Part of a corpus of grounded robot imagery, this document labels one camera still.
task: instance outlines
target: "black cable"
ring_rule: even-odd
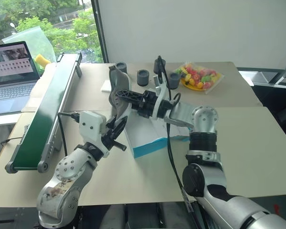
[[[10,140],[13,140],[13,139],[20,139],[20,138],[22,138],[22,137],[12,137],[12,138],[9,138],[9,139],[6,139],[6,140],[4,140],[4,141],[0,142],[0,144],[1,144],[1,145],[2,145],[2,147],[3,147],[3,144],[8,143]]]
[[[63,149],[64,149],[64,151],[65,151],[65,156],[67,156],[67,155],[68,155],[68,152],[67,152],[65,134],[64,134],[64,132],[63,132],[63,127],[62,127],[62,122],[61,122],[61,115],[71,117],[71,114],[64,113],[64,112],[58,112],[58,113],[57,113],[57,119],[58,119],[59,127],[60,127],[60,129],[61,129],[61,137],[62,137]]]
[[[172,94],[171,94],[171,89],[170,89],[170,83],[168,81],[168,77],[167,77],[167,73],[166,73],[166,70],[165,70],[165,67],[164,67],[164,64],[162,62],[162,58],[161,56],[158,56],[158,68],[159,70],[161,69],[160,68],[160,64],[163,68],[163,73],[164,73],[164,76],[165,76],[165,79],[166,79],[166,83],[167,83],[167,88],[168,88],[168,95],[169,95],[169,100],[172,99]],[[175,96],[174,96],[174,99],[177,99],[174,104],[173,104],[173,107],[175,107],[177,105],[177,103],[180,101],[180,98],[181,98],[181,93],[177,93]],[[170,137],[170,130],[171,130],[171,124],[167,123],[166,124],[166,131],[167,131],[167,153],[168,153],[168,158],[170,160],[170,163],[171,163],[171,166],[173,168],[173,171],[175,173],[175,176],[176,176],[176,179],[177,179],[177,182],[178,182],[178,185],[179,185],[179,188],[182,192],[182,194],[184,193],[184,188],[183,188],[183,184],[178,176],[178,173],[177,173],[177,169],[176,169],[176,166],[175,166],[175,162],[174,162],[174,157],[173,157],[173,152],[172,152],[172,146],[171,146],[171,137]],[[190,213],[190,216],[192,217],[193,219],[193,222],[195,224],[195,226],[198,228],[198,229],[202,229],[199,221],[198,221],[198,218],[197,216],[195,215],[194,212],[189,212]]]

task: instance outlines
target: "table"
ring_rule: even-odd
[[[207,64],[203,63],[207,67],[212,67],[212,64],[221,66],[219,63],[209,63],[210,66]],[[229,71],[225,71],[225,68],[221,70],[229,79],[232,77],[229,72],[233,72],[233,66],[231,63],[224,63],[224,65],[231,68]],[[104,75],[104,66],[108,65],[83,64],[81,66],[83,76],[69,107],[70,110],[95,110],[107,117],[110,116],[111,107],[107,101],[108,93],[100,92],[100,85],[108,77]],[[134,67],[132,68],[132,65],[129,64],[130,75],[133,71]],[[248,86],[240,75],[238,80],[233,80],[235,80],[235,84],[242,85],[244,83],[244,87]],[[133,90],[136,88],[144,90],[134,84],[133,86]],[[193,96],[192,91],[183,92],[183,89],[180,87],[183,94],[182,101],[188,100],[191,103],[194,101],[195,104],[209,102],[214,105],[215,102],[212,99],[217,100],[218,105],[215,105],[219,114],[217,145],[218,151],[222,154],[228,191],[231,194],[246,197],[286,194],[286,136],[267,108],[261,107],[251,88],[249,87],[250,90],[239,90],[248,96],[249,101],[243,99],[238,107],[233,99],[221,101],[220,98],[215,98],[214,94],[219,95],[222,90],[220,84],[219,91],[216,92],[215,88],[208,95],[196,95],[195,93]],[[188,98],[185,94],[191,95],[193,98]],[[10,137],[21,136],[24,125],[29,124],[32,117],[33,113],[23,113]],[[64,130],[68,152],[71,152],[77,144],[82,143],[81,136],[78,134],[78,124],[73,120],[68,120]],[[124,133],[119,136],[117,141],[128,145]],[[10,141],[0,155],[0,197],[2,197],[0,198],[0,207],[36,206],[37,195],[52,177],[56,163],[63,157],[63,150],[54,154],[50,169],[45,174],[40,174],[37,171],[7,174],[4,166],[10,160],[18,143],[19,140]],[[186,165],[184,155],[187,149],[188,143],[172,142],[179,175]],[[134,159],[129,149],[122,152],[113,148],[108,158],[100,160],[91,181],[82,191],[79,204],[99,205],[182,200],[165,149]]]

